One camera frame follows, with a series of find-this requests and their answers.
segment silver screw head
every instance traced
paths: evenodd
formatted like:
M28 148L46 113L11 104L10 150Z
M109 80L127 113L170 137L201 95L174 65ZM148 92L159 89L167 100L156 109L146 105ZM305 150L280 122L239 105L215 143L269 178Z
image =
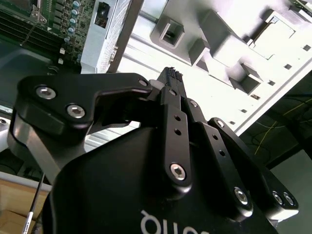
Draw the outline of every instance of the silver screw head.
M291 197L290 197L287 193L284 193L284 197L286 198L286 200L289 202L289 204L290 204L291 206L294 205L293 200L291 199Z
M277 192L273 192L272 193L275 200L280 204L280 205L283 205L283 200L281 199L281 197L277 194Z
M82 118L85 116L85 111L81 106L70 105L67 107L67 113L74 118Z
M244 194L244 192L239 187L234 188L234 194L235 194L236 198L240 201L240 203L242 203L243 205L248 204L247 196Z
M173 89L170 89L169 93L171 93L173 96L176 96L176 92Z
M45 87L45 86L37 88L36 93L40 98L47 99L47 100L53 99L57 96L57 94L55 93L53 89Z
M216 122L219 124L219 126L220 126L221 128L224 127L224 123L223 123L221 120L217 120Z
M143 85L143 86L147 86L148 84L146 83L146 81L142 80L142 79L139 79L138 82Z
M197 107L197 106L198 106L198 104L197 104L195 101L193 101L193 100L191 100L190 103L191 103L194 107Z
M174 175L174 177L178 180L184 180L185 179L185 171L183 167L181 167L179 164L171 164L170 171Z

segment wooden surface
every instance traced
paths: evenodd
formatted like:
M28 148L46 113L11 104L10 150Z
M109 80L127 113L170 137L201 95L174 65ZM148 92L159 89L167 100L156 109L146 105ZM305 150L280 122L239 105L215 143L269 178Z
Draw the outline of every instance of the wooden surface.
M11 211L2 211L0 216L0 234L21 234L26 218ZM31 221L28 233L35 222Z
M0 179L0 210L9 210L27 216L36 189ZM48 192L41 191L37 200L33 220L42 210Z

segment motherboard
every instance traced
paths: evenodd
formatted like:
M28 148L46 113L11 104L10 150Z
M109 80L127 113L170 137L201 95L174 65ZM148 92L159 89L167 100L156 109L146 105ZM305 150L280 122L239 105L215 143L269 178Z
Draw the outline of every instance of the motherboard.
M94 4L95 0L0 0L0 37L59 64L78 65Z

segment metal bracket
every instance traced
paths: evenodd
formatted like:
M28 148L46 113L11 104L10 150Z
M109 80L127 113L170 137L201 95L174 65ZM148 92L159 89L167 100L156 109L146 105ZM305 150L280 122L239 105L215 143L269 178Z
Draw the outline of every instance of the metal bracket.
M31 11L30 18L36 21L37 23L46 24L47 19L43 17L43 15L40 13L40 9L33 5L33 10Z

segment capacitor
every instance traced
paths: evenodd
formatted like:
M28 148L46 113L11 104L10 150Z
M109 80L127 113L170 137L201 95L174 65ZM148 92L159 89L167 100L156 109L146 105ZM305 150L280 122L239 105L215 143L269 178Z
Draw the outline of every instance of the capacitor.
M73 6L74 7L80 7L81 6L80 1L78 1L78 0L73 1Z
M70 37L65 37L64 42L68 43L70 41Z
M68 28L68 32L69 33L74 33L76 31L76 28L75 27L69 27Z
M74 16L77 16L77 15L79 15L79 11L78 11L77 9L73 9L73 10L72 10L72 14L73 14Z
M71 18L69 21L70 21L71 24L76 24L77 23L77 19L76 18Z

